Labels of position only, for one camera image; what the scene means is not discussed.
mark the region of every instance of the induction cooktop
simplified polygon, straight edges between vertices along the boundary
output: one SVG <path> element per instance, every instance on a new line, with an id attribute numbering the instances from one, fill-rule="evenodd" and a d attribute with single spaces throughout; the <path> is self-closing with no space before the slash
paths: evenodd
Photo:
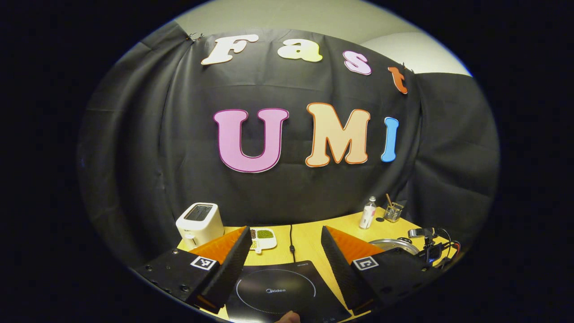
<path id="1" fill-rule="evenodd" d="M 310 261 L 244 266 L 226 303 L 231 322 L 276 322 L 292 310 L 301 322 L 351 317 Z"/>

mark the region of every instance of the pot lid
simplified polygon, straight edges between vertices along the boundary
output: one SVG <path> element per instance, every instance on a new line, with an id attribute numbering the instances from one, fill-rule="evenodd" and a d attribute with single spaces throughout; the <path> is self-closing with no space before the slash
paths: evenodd
<path id="1" fill-rule="evenodd" d="M 412 255 L 416 255 L 419 250 L 413 244 L 410 244 L 406 241 L 398 240 L 398 239 L 379 239 L 369 242 L 372 245 L 376 245 L 377 247 L 387 251 L 394 248 L 402 248 L 404 251 L 411 253 Z"/>

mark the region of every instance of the cooktop burner ring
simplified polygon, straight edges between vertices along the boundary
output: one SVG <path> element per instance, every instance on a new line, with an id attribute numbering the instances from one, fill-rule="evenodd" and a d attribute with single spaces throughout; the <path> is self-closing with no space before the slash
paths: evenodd
<path id="1" fill-rule="evenodd" d="M 296 275 L 299 275 L 299 276 L 305 278 L 305 279 L 311 284 L 311 286 L 313 287 L 313 297 L 315 297 L 315 296 L 317 295 L 317 289 L 315 288 L 315 284 L 313 284 L 313 282 L 312 282 L 309 278 L 307 278 L 307 277 L 305 277 L 305 276 L 299 274 L 298 272 L 294 272 L 294 271 L 291 271 L 291 270 L 276 269 L 276 268 L 262 269 L 262 270 L 258 270 L 258 271 L 251 272 L 251 273 L 249 273 L 246 277 L 248 277 L 248 276 L 250 276 L 250 275 L 252 275 L 252 274 L 254 274 L 254 273 L 256 273 L 256 272 L 269 271 L 269 270 L 292 272 L 293 274 L 296 274 Z M 242 280 L 243 280 L 243 279 L 240 279 L 240 280 L 237 282 L 237 285 L 235 286 L 235 293 L 236 293 L 237 297 L 239 297 L 239 299 L 240 299 L 245 305 L 249 306 L 250 308 L 252 308 L 252 309 L 254 309 L 254 310 L 257 310 L 257 311 L 260 311 L 260 312 L 264 312 L 264 313 L 268 313 L 268 314 L 284 314 L 283 312 L 269 312 L 269 311 L 264 311 L 264 310 L 261 310 L 261 309 L 257 309 L 257 308 L 255 308 L 255 307 L 249 305 L 247 302 L 245 302 L 245 301 L 243 300 L 243 298 L 241 298 L 241 296 L 239 295 L 239 290 L 238 290 L 238 289 L 239 289 L 239 284 L 241 283 Z"/>

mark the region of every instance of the bottle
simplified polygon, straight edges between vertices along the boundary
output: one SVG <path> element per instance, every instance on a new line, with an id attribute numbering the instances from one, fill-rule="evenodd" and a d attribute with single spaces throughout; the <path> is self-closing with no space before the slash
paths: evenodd
<path id="1" fill-rule="evenodd" d="M 375 205 L 375 197 L 372 196 L 369 202 L 364 206 L 363 216 L 360 219 L 359 228 L 368 229 L 371 226 L 373 218 L 375 217 L 375 210 L 377 206 Z"/>

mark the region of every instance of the blue letter i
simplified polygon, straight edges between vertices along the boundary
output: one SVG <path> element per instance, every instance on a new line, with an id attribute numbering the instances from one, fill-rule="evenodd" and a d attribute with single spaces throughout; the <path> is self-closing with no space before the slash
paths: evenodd
<path id="1" fill-rule="evenodd" d="M 398 120 L 391 117 L 385 118 L 387 126 L 387 140 L 385 142 L 385 151 L 381 155 L 381 160 L 385 163 L 392 162 L 397 155 L 394 153 L 395 142 L 397 141 Z"/>

